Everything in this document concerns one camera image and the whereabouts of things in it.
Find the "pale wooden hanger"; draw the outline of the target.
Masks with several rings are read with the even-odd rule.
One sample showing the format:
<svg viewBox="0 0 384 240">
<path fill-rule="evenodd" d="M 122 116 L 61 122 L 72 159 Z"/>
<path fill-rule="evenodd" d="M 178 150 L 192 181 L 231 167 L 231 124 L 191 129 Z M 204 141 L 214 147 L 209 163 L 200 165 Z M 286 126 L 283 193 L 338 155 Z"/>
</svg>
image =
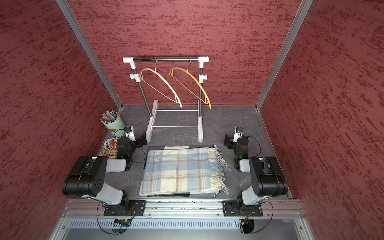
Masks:
<svg viewBox="0 0 384 240">
<path fill-rule="evenodd" d="M 142 83 L 150 91 L 150 97 L 160 97 L 166 103 L 183 107 L 178 93 L 176 82 L 168 75 L 170 63 L 143 63 L 139 66 L 139 75 Z"/>
</svg>

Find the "orange wooden hanger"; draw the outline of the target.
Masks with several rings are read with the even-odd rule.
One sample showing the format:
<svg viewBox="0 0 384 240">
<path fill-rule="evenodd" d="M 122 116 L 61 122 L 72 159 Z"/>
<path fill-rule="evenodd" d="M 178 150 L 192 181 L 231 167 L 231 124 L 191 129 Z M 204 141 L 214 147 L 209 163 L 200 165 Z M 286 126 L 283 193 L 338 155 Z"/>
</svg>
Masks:
<svg viewBox="0 0 384 240">
<path fill-rule="evenodd" d="M 168 75 L 203 105 L 208 106 L 210 110 L 213 108 L 210 96 L 203 86 L 208 79 L 206 74 L 195 76 L 189 68 L 173 67 L 169 69 Z"/>
</svg>

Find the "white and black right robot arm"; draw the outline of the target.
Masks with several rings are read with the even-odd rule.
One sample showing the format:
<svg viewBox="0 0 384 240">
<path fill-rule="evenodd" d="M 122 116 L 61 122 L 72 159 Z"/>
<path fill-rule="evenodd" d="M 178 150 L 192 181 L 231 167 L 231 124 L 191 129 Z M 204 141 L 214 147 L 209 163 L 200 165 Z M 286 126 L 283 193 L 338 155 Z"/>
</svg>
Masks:
<svg viewBox="0 0 384 240">
<path fill-rule="evenodd" d="M 234 167 L 237 171 L 249 173 L 251 186 L 238 194 L 235 210 L 239 214 L 256 212 L 263 200 L 288 193 L 288 184 L 276 157 L 249 156 L 249 138 L 235 133 L 225 135 L 224 145 L 234 151 Z"/>
</svg>

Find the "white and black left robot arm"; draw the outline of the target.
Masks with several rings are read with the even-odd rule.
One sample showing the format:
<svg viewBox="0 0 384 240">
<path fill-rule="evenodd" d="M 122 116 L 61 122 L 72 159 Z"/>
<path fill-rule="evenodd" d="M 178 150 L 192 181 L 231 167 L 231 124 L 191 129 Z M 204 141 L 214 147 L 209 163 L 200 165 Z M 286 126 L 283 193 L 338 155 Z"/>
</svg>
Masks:
<svg viewBox="0 0 384 240">
<path fill-rule="evenodd" d="M 137 149 L 147 144 L 146 133 L 135 139 L 131 133 L 124 137 L 108 138 L 105 154 L 97 157 L 79 157 L 62 186 L 66 196 L 93 199 L 106 207 L 105 215 L 127 215 L 134 209 L 128 194 L 105 182 L 107 173 L 127 172 L 133 164 Z"/>
</svg>

